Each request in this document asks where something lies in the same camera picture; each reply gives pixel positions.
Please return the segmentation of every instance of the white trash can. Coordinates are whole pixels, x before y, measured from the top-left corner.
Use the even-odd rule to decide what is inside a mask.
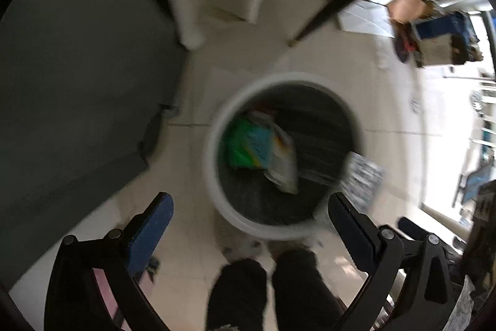
[[[236,117],[257,105],[278,111],[275,122],[293,139],[297,195],[282,193],[261,170],[228,165],[223,136]],[[264,77],[232,97],[207,136],[203,175],[217,210],[238,229],[261,239],[307,237],[317,229],[312,212],[335,186],[349,151],[361,154],[363,128],[326,80],[302,72]]]

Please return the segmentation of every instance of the chair leg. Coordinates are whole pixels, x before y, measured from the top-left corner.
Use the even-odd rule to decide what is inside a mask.
[[[321,9],[321,11],[313,17],[313,19],[307,24],[307,26],[294,38],[294,40],[290,42],[290,46],[292,47],[294,44],[304,39],[307,35],[318,29],[321,25],[323,25],[331,17],[343,10],[353,1],[354,0],[330,0],[329,3],[325,5]]]

